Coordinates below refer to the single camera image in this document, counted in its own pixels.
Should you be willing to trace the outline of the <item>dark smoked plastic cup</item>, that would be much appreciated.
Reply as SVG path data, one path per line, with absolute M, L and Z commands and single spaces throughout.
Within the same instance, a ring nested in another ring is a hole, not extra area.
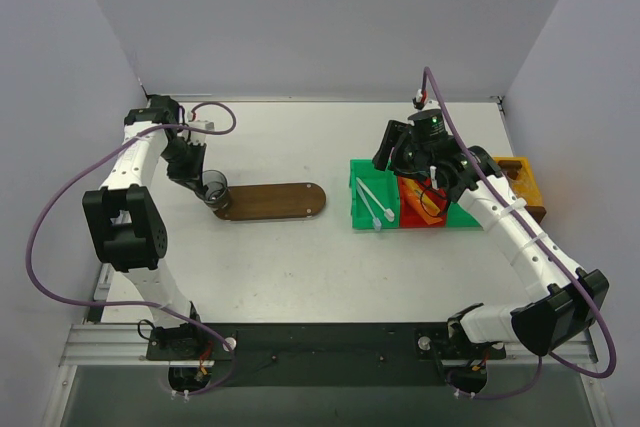
M 222 172 L 206 170 L 202 174 L 202 182 L 204 187 L 203 200 L 212 211 L 223 210 L 230 205 L 228 180 Z

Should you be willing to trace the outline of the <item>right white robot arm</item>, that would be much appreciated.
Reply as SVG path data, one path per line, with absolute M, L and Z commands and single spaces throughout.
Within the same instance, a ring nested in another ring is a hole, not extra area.
M 524 306 L 479 305 L 457 317 L 470 343 L 516 341 L 546 356 L 594 324 L 607 278 L 584 270 L 551 240 L 496 161 L 479 146 L 462 149 L 440 110 L 389 121 L 372 163 L 401 178 L 435 181 L 482 227 L 524 285 Z

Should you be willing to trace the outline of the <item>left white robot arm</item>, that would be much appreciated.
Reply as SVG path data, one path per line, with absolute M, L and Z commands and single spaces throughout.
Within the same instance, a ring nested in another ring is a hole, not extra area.
M 201 197 L 206 144 L 179 133 L 181 106 L 153 95 L 148 106 L 124 119 L 124 151 L 101 187 L 82 199 L 91 238 L 100 261 L 133 284 L 145 302 L 198 320 L 193 303 L 180 291 L 164 257 L 168 234 L 149 185 L 160 159 L 167 176 Z

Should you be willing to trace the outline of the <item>orange toothpaste tube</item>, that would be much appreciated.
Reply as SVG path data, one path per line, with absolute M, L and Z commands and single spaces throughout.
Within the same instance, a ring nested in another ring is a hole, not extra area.
M 406 219 L 411 216 L 415 219 L 420 218 L 421 222 L 428 226 L 445 224 L 446 201 L 437 192 L 424 188 L 410 179 L 401 179 L 399 187 L 407 208 L 412 211 L 412 214 L 405 215 Z

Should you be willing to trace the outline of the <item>white toothbrush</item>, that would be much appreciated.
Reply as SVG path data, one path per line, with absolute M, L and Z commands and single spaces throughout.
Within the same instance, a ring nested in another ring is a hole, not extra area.
M 395 220 L 395 213 L 393 212 L 393 210 L 390 207 L 386 207 L 360 177 L 357 178 L 359 178 L 362 182 L 362 187 L 368 197 L 368 201 L 372 200 L 382 210 L 385 219 L 388 222 L 393 222 Z

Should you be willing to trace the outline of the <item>light blue toothbrush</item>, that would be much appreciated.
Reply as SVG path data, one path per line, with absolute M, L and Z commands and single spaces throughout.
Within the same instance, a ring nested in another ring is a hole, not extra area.
M 359 198 L 361 199 L 361 201 L 363 202 L 366 210 L 368 211 L 368 213 L 371 216 L 371 221 L 372 221 L 372 226 L 373 229 L 377 232 L 382 230 L 382 223 L 380 221 L 380 219 L 375 215 L 373 209 L 371 208 L 369 201 L 368 201 L 368 197 L 364 192 L 364 189 L 362 187 L 362 182 L 359 178 L 356 179 L 356 191 L 357 194 L 359 196 Z

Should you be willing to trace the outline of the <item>brown oval wooden tray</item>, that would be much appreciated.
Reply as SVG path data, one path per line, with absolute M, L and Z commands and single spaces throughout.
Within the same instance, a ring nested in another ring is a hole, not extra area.
M 312 182 L 231 186 L 228 199 L 214 215 L 232 222 L 313 217 L 326 204 L 325 191 Z

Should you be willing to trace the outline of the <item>left green plastic bin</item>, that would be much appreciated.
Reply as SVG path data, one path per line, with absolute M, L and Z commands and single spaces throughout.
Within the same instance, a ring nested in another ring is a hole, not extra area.
M 351 159 L 349 167 L 352 228 L 375 230 L 375 218 L 382 229 L 398 228 L 400 199 L 393 173 L 376 170 L 369 159 Z

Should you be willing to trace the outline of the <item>green plastic bin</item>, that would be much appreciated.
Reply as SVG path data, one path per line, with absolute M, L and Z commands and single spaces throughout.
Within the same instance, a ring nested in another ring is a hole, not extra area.
M 352 228 L 375 230 L 375 218 L 382 229 L 398 228 L 400 199 L 393 173 L 376 170 L 369 159 L 351 159 L 349 167 Z
M 446 209 L 446 228 L 480 228 L 481 225 L 459 204 L 449 201 Z

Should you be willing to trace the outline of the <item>red plastic bin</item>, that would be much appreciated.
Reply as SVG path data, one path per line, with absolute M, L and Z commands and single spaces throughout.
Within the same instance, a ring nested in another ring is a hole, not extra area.
M 401 228 L 441 228 L 446 225 L 448 200 L 442 189 L 433 189 L 430 182 L 424 184 L 403 177 L 397 184 Z

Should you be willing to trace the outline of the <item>right green plastic bin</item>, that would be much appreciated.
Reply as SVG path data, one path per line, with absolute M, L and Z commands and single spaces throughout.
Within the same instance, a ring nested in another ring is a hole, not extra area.
M 449 201 L 446 209 L 446 228 L 480 228 L 481 225 L 459 204 Z

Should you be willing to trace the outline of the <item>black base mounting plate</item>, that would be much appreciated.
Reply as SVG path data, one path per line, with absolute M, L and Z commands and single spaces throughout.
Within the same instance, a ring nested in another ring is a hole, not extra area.
M 229 387 L 442 386 L 454 368 L 475 383 L 474 364 L 503 360 L 504 348 L 471 344 L 444 322 L 222 323 L 213 335 L 185 325 L 154 329 L 146 358 L 170 365 L 177 390 Z

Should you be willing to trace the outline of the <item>aluminium extrusion rail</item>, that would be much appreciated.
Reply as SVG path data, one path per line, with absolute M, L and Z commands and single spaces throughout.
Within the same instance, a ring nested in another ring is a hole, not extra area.
M 503 345 L 506 361 L 533 363 L 534 355 L 517 343 Z M 148 341 L 142 339 L 136 324 L 72 325 L 60 360 L 61 366 L 186 366 L 197 367 L 198 360 L 151 360 Z M 589 338 L 579 335 L 557 349 L 571 363 L 596 364 L 597 354 Z

